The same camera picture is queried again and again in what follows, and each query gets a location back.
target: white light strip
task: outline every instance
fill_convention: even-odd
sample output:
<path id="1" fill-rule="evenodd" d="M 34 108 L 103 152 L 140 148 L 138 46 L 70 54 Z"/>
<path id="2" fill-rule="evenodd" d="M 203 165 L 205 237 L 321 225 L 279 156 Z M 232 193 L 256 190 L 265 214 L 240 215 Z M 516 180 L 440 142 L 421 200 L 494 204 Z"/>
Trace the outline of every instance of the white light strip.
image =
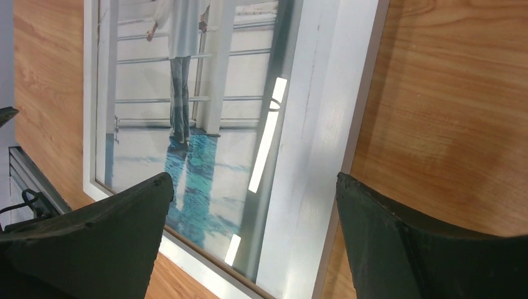
<path id="1" fill-rule="evenodd" d="M 288 81 L 286 79 L 280 77 L 277 77 L 277 80 L 275 81 L 275 88 L 273 89 L 273 95 L 271 97 L 279 103 L 282 102 L 287 83 Z M 271 102 L 270 108 L 278 109 L 280 106 L 275 102 Z M 260 184 L 260 179 L 262 178 L 262 172 L 264 172 L 264 166 L 266 165 L 266 160 L 268 159 L 268 153 L 270 152 L 270 146 L 271 142 L 273 141 L 273 134 L 275 133 L 278 117 L 279 113 L 277 111 L 268 112 L 268 118 L 266 119 L 266 125 L 264 126 L 262 140 L 260 141 L 260 146 L 258 147 L 255 167 L 253 168 L 253 173 L 249 182 L 248 189 L 251 192 L 257 193 L 258 185 Z"/>
<path id="2" fill-rule="evenodd" d="M 238 235 L 234 234 L 233 237 L 231 237 L 231 243 L 229 244 L 229 248 L 227 249 L 224 260 L 227 265 L 233 265 L 235 256 L 237 255 L 238 246 L 240 245 L 240 240 L 241 238 Z"/>

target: gray wall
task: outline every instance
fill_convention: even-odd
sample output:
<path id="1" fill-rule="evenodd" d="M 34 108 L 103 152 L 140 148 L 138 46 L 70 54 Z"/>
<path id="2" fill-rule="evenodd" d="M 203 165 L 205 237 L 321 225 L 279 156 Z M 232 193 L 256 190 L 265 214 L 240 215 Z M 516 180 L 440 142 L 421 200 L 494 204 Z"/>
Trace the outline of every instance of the gray wall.
<path id="1" fill-rule="evenodd" d="M 0 1 L 0 108 L 14 106 L 13 1 Z M 10 204 L 8 147 L 16 145 L 14 121 L 0 128 L 0 209 Z M 2 226 L 10 213 L 0 215 Z"/>

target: white post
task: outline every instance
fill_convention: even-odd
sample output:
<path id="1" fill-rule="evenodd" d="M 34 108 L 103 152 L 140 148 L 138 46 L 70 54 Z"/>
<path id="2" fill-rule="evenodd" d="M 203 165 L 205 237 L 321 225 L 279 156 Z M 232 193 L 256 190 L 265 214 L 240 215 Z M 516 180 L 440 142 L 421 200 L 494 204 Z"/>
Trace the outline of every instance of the white post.
<path id="1" fill-rule="evenodd" d="M 209 24 L 218 26 L 219 30 L 208 33 L 205 43 L 205 53 L 215 55 L 204 65 L 204 74 L 208 78 L 205 95 L 209 96 L 210 101 L 200 103 L 196 127 L 211 135 L 220 132 L 236 5 L 235 0 L 211 0 L 209 8 Z"/>
<path id="2" fill-rule="evenodd" d="M 115 129 L 119 1 L 100 0 L 95 177 L 105 179 L 106 136 Z"/>

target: person's leg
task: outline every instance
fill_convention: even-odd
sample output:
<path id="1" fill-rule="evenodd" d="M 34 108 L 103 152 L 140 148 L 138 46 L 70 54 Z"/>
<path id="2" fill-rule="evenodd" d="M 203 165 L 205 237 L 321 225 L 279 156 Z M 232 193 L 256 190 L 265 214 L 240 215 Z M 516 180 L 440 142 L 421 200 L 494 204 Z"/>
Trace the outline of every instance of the person's leg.
<path id="1" fill-rule="evenodd" d="M 176 141 L 185 142 L 183 129 L 183 74 L 182 63 L 183 57 L 176 57 L 171 59 L 171 80 L 172 80 L 172 95 L 171 95 L 171 137 Z"/>
<path id="2" fill-rule="evenodd" d="M 187 56 L 182 59 L 182 121 L 183 121 L 183 136 L 186 142 L 190 140 L 189 133 L 189 86 L 187 84 L 189 79 L 189 66 L 191 65 L 191 57 Z"/>

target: glass pane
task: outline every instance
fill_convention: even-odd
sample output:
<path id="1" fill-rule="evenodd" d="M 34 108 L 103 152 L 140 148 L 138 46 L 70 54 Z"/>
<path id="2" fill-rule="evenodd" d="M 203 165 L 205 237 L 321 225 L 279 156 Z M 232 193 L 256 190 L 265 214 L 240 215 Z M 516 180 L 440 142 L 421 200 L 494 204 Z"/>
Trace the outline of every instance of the glass pane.
<path id="1" fill-rule="evenodd" d="M 132 3 L 125 2 L 121 9 Z M 272 49 L 277 35 L 284 35 L 281 30 L 291 27 L 276 21 L 280 3 L 235 7 L 233 1 L 180 0 L 172 10 L 147 19 L 128 11 L 129 19 L 119 20 L 113 45 L 116 62 L 108 63 L 115 75 L 109 71 L 105 88 L 115 87 L 115 96 L 109 92 L 98 100 L 112 115 L 97 124 L 97 142 L 105 145 L 97 151 L 97 179 L 120 192 L 168 172 L 175 199 L 166 224 L 253 281 L 265 225 L 265 217 L 257 214 L 267 211 L 273 177 L 273 171 L 259 168 L 265 142 L 257 137 L 271 133 L 266 138 L 278 140 L 281 128 L 268 132 L 265 127 L 270 119 L 276 126 L 286 99 L 276 107 L 279 111 L 261 110 L 269 110 L 277 76 L 287 76 L 289 71 L 281 70 L 292 63 L 292 54 L 286 54 L 291 48 L 279 44 Z M 235 18 L 227 20 L 233 10 Z M 147 31 L 165 19 L 148 41 Z M 205 23 L 208 31 L 202 34 Z M 232 30 L 220 28 L 227 23 Z M 289 38 L 294 45 L 296 37 Z M 275 162 L 270 147 L 271 158 L 266 161 L 266 154 L 263 163 Z M 253 189 L 250 182 L 256 177 Z"/>

